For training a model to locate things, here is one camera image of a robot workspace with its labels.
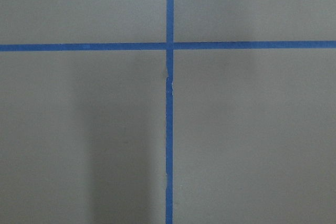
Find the blue tape grid lines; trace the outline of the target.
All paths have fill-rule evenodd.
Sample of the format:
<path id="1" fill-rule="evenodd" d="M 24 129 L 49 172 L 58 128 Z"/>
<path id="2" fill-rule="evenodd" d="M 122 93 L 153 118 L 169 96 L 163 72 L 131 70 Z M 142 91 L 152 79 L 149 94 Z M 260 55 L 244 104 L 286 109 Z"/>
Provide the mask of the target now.
<path id="1" fill-rule="evenodd" d="M 166 41 L 165 42 L 113 42 L 79 44 L 2 44 L 1 51 L 116 51 L 116 50 L 165 50 L 165 223 L 173 223 L 173 162 L 174 162 L 174 52 L 176 50 L 210 49 L 309 49 L 335 48 L 334 40 L 294 40 L 294 41 L 202 41 L 175 42 L 174 40 L 174 0 L 166 0 Z"/>

